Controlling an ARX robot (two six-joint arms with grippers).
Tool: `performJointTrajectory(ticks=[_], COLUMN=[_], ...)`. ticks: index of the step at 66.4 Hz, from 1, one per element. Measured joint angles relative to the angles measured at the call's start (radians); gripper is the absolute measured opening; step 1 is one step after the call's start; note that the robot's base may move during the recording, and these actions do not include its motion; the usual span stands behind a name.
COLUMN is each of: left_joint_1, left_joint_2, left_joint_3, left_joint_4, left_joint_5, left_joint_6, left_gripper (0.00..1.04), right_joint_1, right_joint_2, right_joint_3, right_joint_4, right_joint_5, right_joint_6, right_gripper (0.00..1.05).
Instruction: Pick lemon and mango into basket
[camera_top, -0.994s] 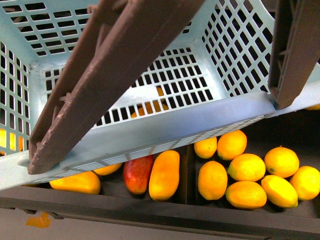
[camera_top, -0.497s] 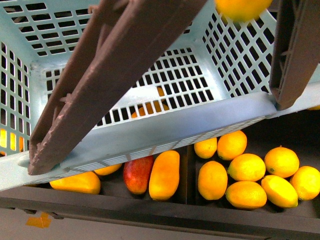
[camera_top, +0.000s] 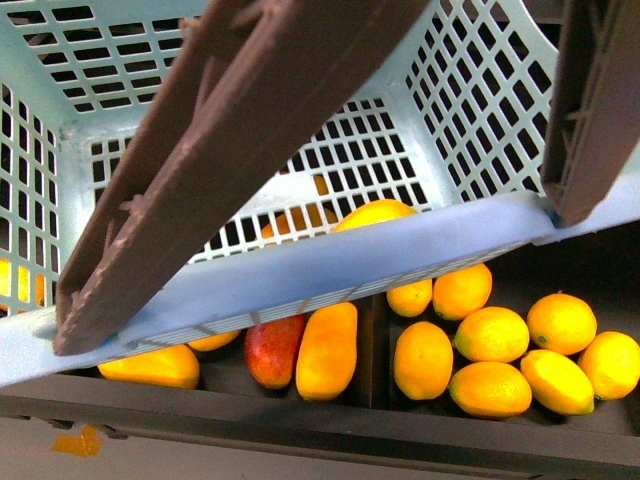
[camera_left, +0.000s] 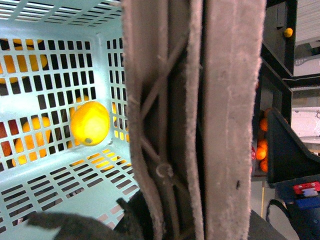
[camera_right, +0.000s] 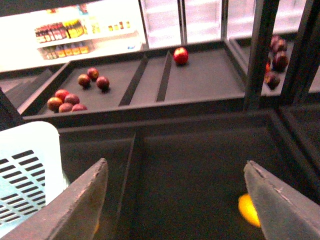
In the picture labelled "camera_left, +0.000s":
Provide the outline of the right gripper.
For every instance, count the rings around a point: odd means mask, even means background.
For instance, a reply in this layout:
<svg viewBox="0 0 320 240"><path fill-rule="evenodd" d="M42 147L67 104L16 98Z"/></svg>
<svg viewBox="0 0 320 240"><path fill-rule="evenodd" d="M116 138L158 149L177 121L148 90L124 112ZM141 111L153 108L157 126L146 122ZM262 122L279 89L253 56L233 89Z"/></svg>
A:
<svg viewBox="0 0 320 240"><path fill-rule="evenodd" d="M267 114L268 185L277 206L301 240L320 238L320 158L311 153L281 113Z"/></svg>

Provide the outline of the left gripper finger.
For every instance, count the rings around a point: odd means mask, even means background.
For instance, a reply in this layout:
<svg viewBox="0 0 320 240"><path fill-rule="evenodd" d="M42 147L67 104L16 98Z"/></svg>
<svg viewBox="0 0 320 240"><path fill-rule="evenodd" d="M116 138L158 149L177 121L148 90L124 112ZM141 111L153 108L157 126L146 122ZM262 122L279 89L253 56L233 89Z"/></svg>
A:
<svg viewBox="0 0 320 240"><path fill-rule="evenodd" d="M38 212L29 216L29 227L55 230L54 240L151 240L150 229L143 225L129 202L116 200L123 217L115 228L96 218L75 213Z"/></svg>

